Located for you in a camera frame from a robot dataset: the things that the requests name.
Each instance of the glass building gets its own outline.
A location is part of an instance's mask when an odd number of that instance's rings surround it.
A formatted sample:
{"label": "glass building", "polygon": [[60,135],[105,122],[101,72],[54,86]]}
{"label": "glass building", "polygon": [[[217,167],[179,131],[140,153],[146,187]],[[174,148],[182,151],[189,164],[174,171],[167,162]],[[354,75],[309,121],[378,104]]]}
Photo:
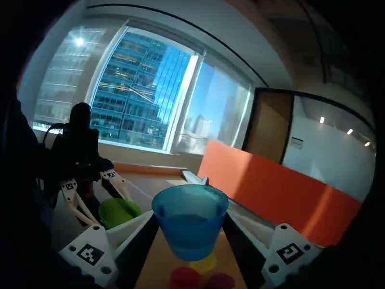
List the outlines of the glass building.
{"label": "glass building", "polygon": [[126,32],[92,103],[91,126],[99,138],[163,149],[190,57],[160,40]]}

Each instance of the cable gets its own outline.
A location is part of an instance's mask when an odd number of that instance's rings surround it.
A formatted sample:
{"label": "cable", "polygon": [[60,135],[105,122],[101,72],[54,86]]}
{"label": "cable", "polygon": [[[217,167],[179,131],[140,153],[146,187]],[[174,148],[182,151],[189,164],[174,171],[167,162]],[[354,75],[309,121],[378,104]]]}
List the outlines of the cable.
{"label": "cable", "polygon": [[48,136],[48,132],[50,131],[50,130],[52,130],[52,129],[63,129],[63,128],[65,128],[65,127],[67,127],[68,126],[68,124],[67,123],[63,123],[63,122],[59,122],[59,123],[54,123],[54,124],[52,124],[48,129],[47,129],[47,131],[45,132],[45,134],[44,134],[44,138],[43,138],[43,147],[45,147],[45,140],[46,140],[46,138],[47,138],[47,136]]}

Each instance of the red cup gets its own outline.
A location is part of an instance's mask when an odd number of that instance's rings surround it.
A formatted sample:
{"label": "red cup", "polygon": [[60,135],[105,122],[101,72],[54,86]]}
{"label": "red cup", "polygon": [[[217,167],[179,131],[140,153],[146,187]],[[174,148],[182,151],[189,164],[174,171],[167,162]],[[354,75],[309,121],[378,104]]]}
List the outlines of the red cup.
{"label": "red cup", "polygon": [[235,286],[234,279],[225,273],[217,273],[210,277],[204,289],[232,289]]}
{"label": "red cup", "polygon": [[195,289],[200,282],[199,273],[189,267],[179,267],[170,274],[170,289]]}

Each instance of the window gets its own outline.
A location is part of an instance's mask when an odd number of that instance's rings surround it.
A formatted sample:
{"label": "window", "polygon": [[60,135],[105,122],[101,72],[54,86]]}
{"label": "window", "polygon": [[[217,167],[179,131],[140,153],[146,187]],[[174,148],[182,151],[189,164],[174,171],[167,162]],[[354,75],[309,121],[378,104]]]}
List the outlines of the window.
{"label": "window", "polygon": [[204,154],[209,139],[234,146],[249,94],[250,86],[203,62],[177,150]]}
{"label": "window", "polygon": [[[76,98],[84,67],[106,29],[76,27],[64,39],[43,79],[35,111],[35,122],[67,122]],[[82,45],[76,42],[82,39]]]}
{"label": "window", "polygon": [[[120,125],[116,126],[118,131],[114,141],[164,149],[165,132],[170,129],[171,115],[193,54],[195,53],[191,50],[177,48],[172,41],[158,35],[140,29],[129,29],[102,73],[92,104],[93,123],[101,115],[115,111],[114,117]],[[157,63],[151,61],[154,55]],[[110,81],[108,86],[114,90],[105,93],[107,81]],[[116,96],[117,90],[120,90],[119,95],[122,97]],[[106,104],[106,107],[100,108],[100,103]],[[144,114],[145,109],[154,114]],[[108,132],[110,123],[101,126],[99,122],[95,128]],[[105,136],[100,135],[101,139],[112,138],[109,134]]]}
{"label": "window", "polygon": [[220,55],[154,31],[175,39],[128,26],[70,31],[44,77],[34,124],[67,122],[72,106],[88,101],[101,142],[175,154],[204,154],[209,139],[240,148],[252,82]]}

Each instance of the building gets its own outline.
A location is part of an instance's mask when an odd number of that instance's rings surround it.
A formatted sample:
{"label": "building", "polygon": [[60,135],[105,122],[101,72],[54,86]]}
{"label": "building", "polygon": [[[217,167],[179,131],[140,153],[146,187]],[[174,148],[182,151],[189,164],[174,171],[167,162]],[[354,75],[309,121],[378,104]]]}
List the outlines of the building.
{"label": "building", "polygon": [[202,115],[199,115],[196,118],[193,132],[199,138],[208,137],[208,133],[210,132],[211,120],[205,119]]}
{"label": "building", "polygon": [[162,149],[190,55],[126,33],[101,77],[91,127],[99,138]]}
{"label": "building", "polygon": [[[78,93],[79,83],[84,81],[87,62],[105,31],[103,28],[76,27],[63,40],[40,87],[36,123],[49,127],[52,123],[69,121],[72,106],[84,101],[84,94]],[[74,39],[72,35],[82,38]]]}
{"label": "building", "polygon": [[229,97],[226,101],[225,111],[218,133],[218,140],[227,145],[232,144],[242,121],[242,113],[247,100],[247,95],[245,95],[245,93],[247,93],[247,90],[239,86],[236,95]]}

